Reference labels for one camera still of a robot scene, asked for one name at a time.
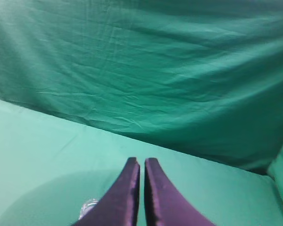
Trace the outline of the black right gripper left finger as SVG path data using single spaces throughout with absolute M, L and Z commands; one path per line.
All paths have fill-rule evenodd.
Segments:
M 116 181 L 74 226 L 135 226 L 140 198 L 140 165 L 127 159 Z

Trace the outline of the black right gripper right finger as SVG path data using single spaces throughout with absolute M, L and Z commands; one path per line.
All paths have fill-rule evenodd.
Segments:
M 144 206 L 148 226 L 213 226 L 176 189 L 156 158 L 145 160 Z

